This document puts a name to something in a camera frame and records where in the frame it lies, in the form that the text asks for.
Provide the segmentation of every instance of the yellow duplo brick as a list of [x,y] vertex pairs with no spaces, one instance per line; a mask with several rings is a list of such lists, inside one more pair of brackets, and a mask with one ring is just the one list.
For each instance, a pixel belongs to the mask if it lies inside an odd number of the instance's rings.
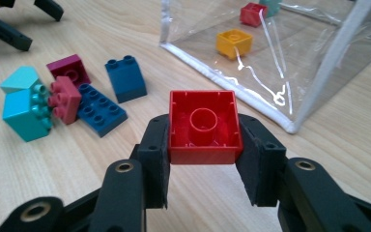
[[251,50],[252,36],[238,29],[221,32],[216,35],[216,50],[228,57],[230,60],[237,58],[237,51],[240,56]]

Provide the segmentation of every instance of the transparent plastic container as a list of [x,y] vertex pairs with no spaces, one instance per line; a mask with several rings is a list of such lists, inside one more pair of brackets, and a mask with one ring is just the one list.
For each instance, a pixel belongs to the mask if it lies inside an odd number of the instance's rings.
[[[160,44],[295,133],[371,62],[371,1],[289,0],[261,25],[240,22],[243,0],[162,0]],[[250,51],[230,60],[217,35],[237,29]]]

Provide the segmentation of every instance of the toy block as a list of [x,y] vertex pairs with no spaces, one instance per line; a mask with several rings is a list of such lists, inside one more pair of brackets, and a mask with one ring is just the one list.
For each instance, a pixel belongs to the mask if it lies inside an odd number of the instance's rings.
[[245,7],[241,8],[240,21],[244,24],[257,27],[261,25],[260,13],[262,13],[263,18],[266,18],[267,11],[267,6],[248,3]]
[[56,79],[59,75],[68,76],[76,89],[81,84],[90,84],[89,76],[84,69],[83,63],[76,54],[46,65]]
[[25,89],[5,98],[2,118],[25,142],[47,136],[52,127],[46,92]]
[[118,103],[147,95],[143,75],[134,57],[125,56],[120,61],[109,60],[105,67]]
[[260,0],[259,4],[267,6],[267,17],[272,17],[275,16],[281,9],[279,6],[279,3],[281,2],[282,0]]
[[10,94],[24,89],[42,88],[42,82],[33,67],[21,66],[1,83],[0,88]]
[[79,87],[82,101],[77,116],[86,122],[99,137],[103,137],[127,118],[125,110],[89,84]]
[[251,50],[251,45],[252,36],[238,29],[232,29],[216,35],[216,50],[230,60],[235,60],[237,55],[243,56],[248,53]]
[[56,81],[51,83],[50,92],[52,96],[47,100],[47,104],[53,107],[53,115],[60,118],[66,125],[73,123],[76,120],[82,96],[74,87],[71,79],[68,76],[59,75]]
[[172,164],[232,164],[243,150],[233,91],[172,91]]

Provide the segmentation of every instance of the black object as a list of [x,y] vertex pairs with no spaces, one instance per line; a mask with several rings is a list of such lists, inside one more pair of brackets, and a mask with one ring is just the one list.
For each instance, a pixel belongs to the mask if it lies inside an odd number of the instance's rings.
[[[317,162],[287,159],[285,147],[258,120],[239,119],[244,148],[236,166],[252,205],[279,201],[283,231],[371,231],[371,204],[343,192]],[[0,231],[146,231],[146,209],[167,206],[168,127],[168,115],[152,119],[130,159],[109,166],[100,189],[67,207],[54,197],[29,201]],[[30,209],[43,199],[53,200],[45,200],[53,202],[53,212],[22,221],[28,209],[42,212]]]
[[[63,15],[63,9],[52,0],[36,0],[35,5],[59,21]],[[12,8],[14,0],[0,0],[1,7]],[[10,25],[0,20],[0,40],[13,46],[16,49],[27,51],[29,50],[32,40],[25,35],[15,30]]]

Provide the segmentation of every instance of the light wood surface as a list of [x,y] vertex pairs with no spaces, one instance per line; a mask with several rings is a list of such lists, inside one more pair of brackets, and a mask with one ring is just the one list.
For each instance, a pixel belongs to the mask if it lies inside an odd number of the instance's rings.
[[[128,158],[150,119],[168,113],[174,89],[218,86],[158,46],[160,2],[65,1],[54,22],[32,1],[1,9],[0,18],[34,41],[28,52],[0,42],[0,83],[20,66],[33,66],[48,85],[46,64],[78,54],[93,85],[114,100],[104,64],[132,55],[146,80],[148,96],[120,104],[128,120],[104,138],[82,121],[54,120],[48,137],[23,142],[1,119],[0,224],[20,204],[57,196],[68,205],[98,189],[107,166]],[[287,147],[289,157],[319,162],[349,194],[371,202],[371,65],[317,111],[296,135],[287,134],[238,101],[240,113],[256,117]],[[280,231],[275,208],[251,207],[233,165],[172,166],[168,210],[149,210],[149,231]]]

